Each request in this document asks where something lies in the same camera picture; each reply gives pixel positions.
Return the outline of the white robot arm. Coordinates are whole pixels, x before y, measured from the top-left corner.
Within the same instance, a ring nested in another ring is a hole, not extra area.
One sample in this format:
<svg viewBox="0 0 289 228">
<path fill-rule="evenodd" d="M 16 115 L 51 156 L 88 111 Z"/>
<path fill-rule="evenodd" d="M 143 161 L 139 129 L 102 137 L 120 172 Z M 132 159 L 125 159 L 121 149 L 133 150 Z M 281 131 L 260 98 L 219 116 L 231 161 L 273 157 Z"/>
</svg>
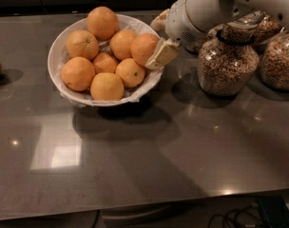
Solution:
<svg viewBox="0 0 289 228">
<path fill-rule="evenodd" d="M 181 46 L 193 45 L 212 28 L 256 10 L 274 16 L 289 31 L 289 0 L 177 0 L 151 23 L 168 38 L 159 41 L 145 66 L 164 67 L 178 56 Z"/>
</svg>

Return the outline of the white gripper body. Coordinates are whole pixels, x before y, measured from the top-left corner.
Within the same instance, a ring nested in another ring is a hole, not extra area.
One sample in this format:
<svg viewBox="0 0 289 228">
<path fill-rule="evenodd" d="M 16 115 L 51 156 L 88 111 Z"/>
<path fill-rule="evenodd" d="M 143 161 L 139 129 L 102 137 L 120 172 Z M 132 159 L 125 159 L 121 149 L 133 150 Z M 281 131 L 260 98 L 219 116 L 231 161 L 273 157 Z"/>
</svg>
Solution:
<svg viewBox="0 0 289 228">
<path fill-rule="evenodd" d="M 235 0 L 178 0 L 169 10 L 165 33 L 184 46 L 193 44 L 212 28 L 246 14 Z"/>
</svg>

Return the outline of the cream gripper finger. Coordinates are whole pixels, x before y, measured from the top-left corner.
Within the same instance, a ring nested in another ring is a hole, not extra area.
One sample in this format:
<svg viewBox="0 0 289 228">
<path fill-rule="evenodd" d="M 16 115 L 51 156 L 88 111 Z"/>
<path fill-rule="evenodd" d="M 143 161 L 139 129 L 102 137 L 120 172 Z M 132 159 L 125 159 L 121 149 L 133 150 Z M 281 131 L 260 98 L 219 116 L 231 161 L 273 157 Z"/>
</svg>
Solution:
<svg viewBox="0 0 289 228">
<path fill-rule="evenodd" d="M 179 43 L 172 39 L 165 40 L 161 38 L 157 46 L 155 46 L 153 54 L 148 58 L 144 66 L 151 70 L 158 70 L 174 60 L 179 53 Z"/>
<path fill-rule="evenodd" d="M 150 26 L 157 31 L 165 30 L 165 24 L 166 24 L 168 13 L 169 13 L 169 9 L 166 9 L 163 12 L 161 12 L 156 18 L 154 18 L 151 21 Z"/>
</svg>

